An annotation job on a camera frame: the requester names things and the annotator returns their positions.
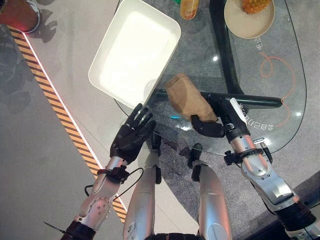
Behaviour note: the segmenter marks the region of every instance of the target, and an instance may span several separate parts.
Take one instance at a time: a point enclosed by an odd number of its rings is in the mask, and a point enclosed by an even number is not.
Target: orange and black striped tape
[[[44,69],[39,64],[37,57],[28,41],[26,40],[24,34],[11,26],[8,26],[8,28],[22,56],[28,64],[31,72],[33,73],[35,80],[37,81],[39,87],[43,91],[43,94],[49,101],[53,111],[57,115],[66,132],[69,134],[69,137],[73,141],[75,147],[79,151],[86,165],[88,166],[94,177],[97,178],[97,171],[100,169],[100,167],[98,161],[94,157],[94,153],[81,134],[79,128],[76,127],[76,123],[69,115],[69,111],[66,109],[66,106],[63,104],[52,83],[46,77]],[[122,201],[118,198],[112,202],[112,206],[121,222],[124,223],[127,211]]]

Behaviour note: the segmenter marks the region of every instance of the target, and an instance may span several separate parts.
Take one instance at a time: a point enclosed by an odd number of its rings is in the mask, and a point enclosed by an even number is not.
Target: plate
[[[123,0],[88,72],[89,81],[134,108],[146,103],[174,53],[179,24],[141,0]]]
[[[224,20],[229,30],[243,39],[254,39],[264,34],[275,18],[275,4],[272,0],[262,11],[248,14],[243,10],[243,0],[227,0],[224,6]]]

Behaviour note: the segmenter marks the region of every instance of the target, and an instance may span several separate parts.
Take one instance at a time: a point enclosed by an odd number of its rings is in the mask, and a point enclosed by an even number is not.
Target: yellow bottle
[[[197,14],[199,0],[181,0],[180,15],[185,20],[193,19]]]

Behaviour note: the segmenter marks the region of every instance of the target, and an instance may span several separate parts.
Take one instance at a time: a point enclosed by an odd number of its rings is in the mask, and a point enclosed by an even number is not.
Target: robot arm
[[[61,240],[92,240],[112,210],[112,201],[121,184],[127,180],[126,167],[138,156],[144,141],[153,132],[156,122],[152,114],[139,104],[121,126],[110,149],[110,161],[100,169],[90,195],[82,203]]]
[[[194,129],[200,134],[206,130],[219,129],[220,137],[226,136],[234,153],[225,152],[227,165],[241,164],[241,173],[253,185],[266,207],[273,212],[287,235],[294,240],[311,240],[320,237],[320,221],[305,206],[293,189],[272,169],[272,157],[264,142],[256,142],[250,137],[247,122],[237,101],[208,96],[214,112],[223,123],[204,123],[196,116],[191,117]]]

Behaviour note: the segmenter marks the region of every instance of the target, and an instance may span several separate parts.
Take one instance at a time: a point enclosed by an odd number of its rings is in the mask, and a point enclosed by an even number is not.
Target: beige plate
[[[243,0],[227,0],[224,20],[229,30],[243,39],[253,39],[264,34],[275,18],[274,1],[261,12],[247,14],[242,8]]]

